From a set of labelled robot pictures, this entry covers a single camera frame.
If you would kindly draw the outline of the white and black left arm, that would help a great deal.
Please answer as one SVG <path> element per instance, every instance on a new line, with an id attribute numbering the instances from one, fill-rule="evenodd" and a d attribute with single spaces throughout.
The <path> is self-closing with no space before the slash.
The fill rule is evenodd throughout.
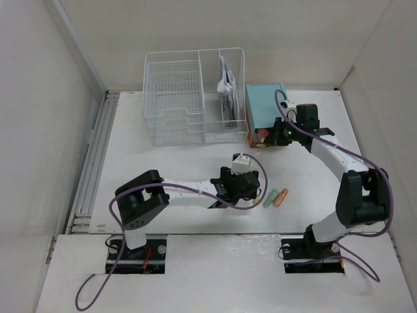
<path id="1" fill-rule="evenodd" d="M 240 200 L 256 199 L 260 188 L 256 170 L 234 173 L 223 166 L 219 178 L 200 182 L 165 180 L 158 170 L 146 171 L 115 191 L 125 236 L 123 250 L 133 259 L 142 257 L 147 244 L 144 227 L 168 206 L 225 209 Z"/>

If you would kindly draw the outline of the grey setup guide booklet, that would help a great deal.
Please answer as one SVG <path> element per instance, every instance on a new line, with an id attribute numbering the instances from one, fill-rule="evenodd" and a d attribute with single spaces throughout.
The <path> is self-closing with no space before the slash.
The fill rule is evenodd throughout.
<path id="1" fill-rule="evenodd" d="M 225 57 L 220 57 L 221 79 L 217 84 L 217 94 L 222 105 L 223 119 L 236 121 L 240 115 L 238 90 L 235 77 Z"/>

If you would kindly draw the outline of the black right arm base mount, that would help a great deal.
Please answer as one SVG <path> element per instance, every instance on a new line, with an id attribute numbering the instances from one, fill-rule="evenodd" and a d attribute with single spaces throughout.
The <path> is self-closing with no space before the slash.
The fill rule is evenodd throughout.
<path id="1" fill-rule="evenodd" d="M 280 240 L 279 254 L 286 274 L 345 273 L 335 242 L 310 244 L 301 235 L 284 235 Z"/>

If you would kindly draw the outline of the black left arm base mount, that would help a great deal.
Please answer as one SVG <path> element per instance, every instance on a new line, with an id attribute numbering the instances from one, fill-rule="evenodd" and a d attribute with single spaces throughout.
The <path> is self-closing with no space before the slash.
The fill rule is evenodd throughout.
<path id="1" fill-rule="evenodd" d="M 111 272 L 113 265 L 116 267 L 113 274 L 120 275 L 162 275 L 165 273 L 165 258 L 167 254 L 167 237 L 163 235 L 151 235 L 147 237 L 147 243 L 143 247 L 130 250 L 127 246 L 116 262 L 122 247 L 120 235 L 111 235 L 105 241 L 108 249 L 105 263 L 106 274 Z"/>

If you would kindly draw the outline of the pink marker tube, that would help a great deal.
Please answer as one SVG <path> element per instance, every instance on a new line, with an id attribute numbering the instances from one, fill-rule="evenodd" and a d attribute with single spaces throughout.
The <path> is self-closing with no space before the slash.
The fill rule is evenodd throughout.
<path id="1" fill-rule="evenodd" d="M 269 131 L 266 128 L 258 128 L 256 133 L 259 138 L 265 138 L 269 135 Z"/>

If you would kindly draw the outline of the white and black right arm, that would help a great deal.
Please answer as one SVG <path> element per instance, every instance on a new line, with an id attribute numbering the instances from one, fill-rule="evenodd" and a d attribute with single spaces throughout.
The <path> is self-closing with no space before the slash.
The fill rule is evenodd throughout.
<path id="1" fill-rule="evenodd" d="M 309 225 L 301 239 L 289 240 L 292 254 L 316 258 L 337 239 L 358 226 L 392 223 L 394 196 L 387 173 L 374 162 L 343 147 L 329 128 L 322 128 L 315 104 L 291 107 L 277 103 L 281 113 L 274 121 L 267 145 L 288 146 L 298 142 L 317 157 L 340 183 L 335 211 L 320 222 Z"/>

